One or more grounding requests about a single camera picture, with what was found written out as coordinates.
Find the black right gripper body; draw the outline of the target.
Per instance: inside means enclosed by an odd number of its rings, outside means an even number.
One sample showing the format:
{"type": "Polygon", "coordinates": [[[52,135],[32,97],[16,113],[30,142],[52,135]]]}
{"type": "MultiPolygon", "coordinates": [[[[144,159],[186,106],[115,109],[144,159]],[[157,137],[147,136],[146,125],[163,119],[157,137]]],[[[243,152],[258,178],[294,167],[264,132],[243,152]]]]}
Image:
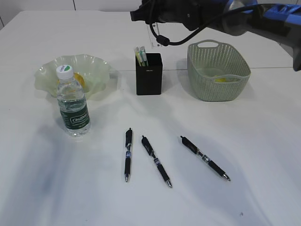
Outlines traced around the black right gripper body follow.
{"type": "Polygon", "coordinates": [[[130,12],[132,22],[144,21],[146,24],[182,23],[179,0],[143,0],[137,10],[130,12]]]}

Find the black blue right robot arm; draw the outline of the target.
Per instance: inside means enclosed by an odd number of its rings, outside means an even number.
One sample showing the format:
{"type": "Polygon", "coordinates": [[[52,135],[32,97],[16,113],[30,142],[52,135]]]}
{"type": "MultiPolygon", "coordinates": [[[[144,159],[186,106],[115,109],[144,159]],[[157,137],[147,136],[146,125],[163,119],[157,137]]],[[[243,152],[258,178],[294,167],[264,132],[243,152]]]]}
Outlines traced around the black blue right robot arm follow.
{"type": "Polygon", "coordinates": [[[295,4],[262,3],[255,0],[143,0],[130,12],[131,20],[150,26],[163,46],[182,45],[205,28],[232,36],[251,32],[293,49],[293,69],[301,69],[301,7],[295,4]],[[191,34],[174,42],[157,34],[154,23],[179,23],[191,34]]]}

